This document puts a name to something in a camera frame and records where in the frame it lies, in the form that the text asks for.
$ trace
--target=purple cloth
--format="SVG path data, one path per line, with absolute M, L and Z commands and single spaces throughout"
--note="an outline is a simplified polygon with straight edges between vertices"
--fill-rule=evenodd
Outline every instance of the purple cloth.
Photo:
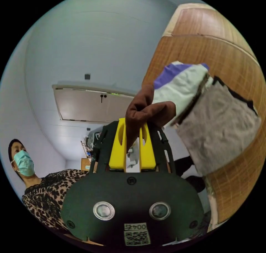
M 202 63 L 202 66 L 204 66 L 207 70 L 209 70 L 209 67 Z M 170 64 L 166 67 L 164 67 L 163 72 L 160 74 L 160 76 L 154 81 L 154 89 L 159 89 L 163 85 L 171 82 L 175 76 L 183 72 L 184 70 L 188 69 L 189 67 L 193 66 L 193 64 Z

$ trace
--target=printed number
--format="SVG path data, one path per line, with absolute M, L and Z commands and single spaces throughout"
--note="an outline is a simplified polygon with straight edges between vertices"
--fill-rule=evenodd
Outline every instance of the printed number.
M 129 231 L 129 230 L 146 230 L 147 226 L 146 224 L 125 224 L 124 225 L 124 229 L 125 231 Z

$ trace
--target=brown cloth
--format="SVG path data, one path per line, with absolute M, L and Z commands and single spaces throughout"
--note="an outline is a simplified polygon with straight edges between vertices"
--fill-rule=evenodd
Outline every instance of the brown cloth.
M 143 85 L 127 108 L 127 152 L 139 137 L 139 130 L 145 123 L 153 122 L 161 128 L 176 116 L 176 108 L 173 102 L 152 104 L 153 97 L 153 85 Z

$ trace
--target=black hair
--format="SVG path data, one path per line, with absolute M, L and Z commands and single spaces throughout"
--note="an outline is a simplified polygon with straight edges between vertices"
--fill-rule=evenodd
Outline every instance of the black hair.
M 21 141 L 19 141 L 18 139 L 13 139 L 13 140 L 11 140 L 11 142 L 10 142 L 9 145 L 8 145 L 8 157 L 9 157 L 10 162 L 13 161 L 13 159 L 12 159 L 11 149 L 12 149 L 12 145 L 13 145 L 15 142 L 20 143 L 20 144 L 24 147 L 24 145 L 23 145 L 23 144 L 21 143 Z M 15 171 L 15 172 L 16 172 L 16 174 L 19 176 L 19 178 L 24 182 L 24 180 L 22 179 L 22 177 L 20 176 L 20 174 L 19 174 L 17 171 Z

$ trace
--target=gray cloth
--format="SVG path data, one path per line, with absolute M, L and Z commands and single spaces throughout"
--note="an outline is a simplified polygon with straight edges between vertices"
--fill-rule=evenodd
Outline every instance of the gray cloth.
M 254 140 L 261 119 L 219 82 L 204 92 L 177 129 L 200 176 L 238 157 Z

